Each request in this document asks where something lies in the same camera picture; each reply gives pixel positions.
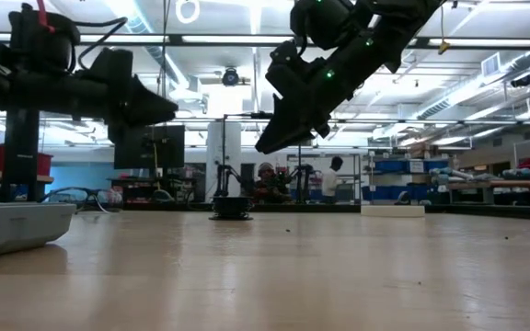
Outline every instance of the person wearing cap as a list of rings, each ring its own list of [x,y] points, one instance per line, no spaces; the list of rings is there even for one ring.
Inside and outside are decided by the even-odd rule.
[[[337,201],[337,172],[342,167],[342,159],[338,156],[330,161],[330,168],[322,173],[322,202],[334,204]]]
[[[258,174],[260,180],[255,183],[253,199],[262,200],[265,203],[285,203],[292,200],[288,195],[287,183],[277,178],[273,165],[261,164]]]

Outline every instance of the ceiling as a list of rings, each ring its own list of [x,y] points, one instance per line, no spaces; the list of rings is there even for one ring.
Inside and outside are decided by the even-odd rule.
[[[177,6],[179,1],[188,2]],[[19,10],[22,2],[36,6],[35,0],[0,0],[0,32],[8,32],[9,24],[6,15],[9,11]],[[48,11],[62,13],[73,20],[99,22],[113,19],[119,13],[131,12],[136,5],[145,17],[150,29],[155,33],[162,31],[163,1],[162,0],[46,0]],[[419,36],[468,37],[475,39],[523,38],[530,39],[530,1],[459,1],[453,9],[453,3],[444,5],[443,15],[437,11],[419,32]],[[200,12],[193,22],[181,22],[192,17],[194,5],[190,0],[173,0],[169,8],[167,33],[204,33],[204,34],[291,34],[289,30],[289,13],[293,0],[200,0]],[[106,29],[81,29],[82,33],[102,33]],[[159,65],[148,54],[144,47],[127,47],[134,54],[134,72],[139,74],[146,86],[156,91],[156,75]],[[217,95],[226,94],[228,99],[239,97],[244,99],[244,111],[255,110],[251,99],[254,97],[252,86],[229,87],[223,90],[218,84],[221,72],[226,67],[235,67],[242,77],[250,84],[257,84],[259,110],[273,111],[272,95],[275,92],[264,79],[270,64],[269,54],[273,48],[257,48],[256,55],[249,47],[170,47],[168,55],[182,73],[199,77],[203,83],[202,93],[210,99],[219,99]],[[99,50],[92,51],[86,58],[86,64],[97,56]],[[396,74],[382,68],[372,75],[362,89],[358,90],[353,100],[339,106],[335,118],[351,119],[402,118],[407,115],[400,111],[400,105],[418,106],[434,97],[448,93],[453,86],[470,79],[480,73],[481,62],[496,51],[446,51],[439,55],[437,51],[404,50],[403,64]],[[519,56],[523,51],[515,52]],[[316,57],[327,57],[330,52],[308,48],[304,58],[308,61]],[[257,79],[254,70],[259,73]],[[514,89],[506,92],[506,97],[520,96],[527,89]],[[505,99],[502,85],[493,85],[478,95],[465,100],[460,105],[471,107],[472,111],[501,103]],[[225,106],[213,102],[208,105],[208,114],[199,108],[189,105],[185,117],[220,117]],[[449,115],[452,120],[462,120],[466,116]],[[200,124],[190,125],[194,130],[204,130]],[[374,125],[360,125],[357,131],[371,132]],[[248,130],[256,130],[253,125]]]

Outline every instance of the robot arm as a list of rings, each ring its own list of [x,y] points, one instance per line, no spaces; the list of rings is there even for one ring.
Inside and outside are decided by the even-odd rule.
[[[379,67],[395,73],[400,55],[445,0],[301,0],[292,9],[292,31],[323,50],[336,50],[309,63],[292,41],[271,53],[265,77],[282,95],[273,96],[274,115],[255,146],[270,154],[292,144],[326,137],[329,114],[350,100]],[[380,16],[373,29],[373,15]]]
[[[47,110],[76,120],[104,119],[112,141],[120,139],[122,128],[175,118],[177,104],[148,91],[133,77],[130,51],[104,49],[91,68],[74,72],[75,46],[80,42],[76,26],[87,23],[43,8],[35,11],[27,4],[21,12],[10,13],[9,21],[9,47],[0,44],[0,110]],[[119,24],[111,32],[125,22],[109,22]]]

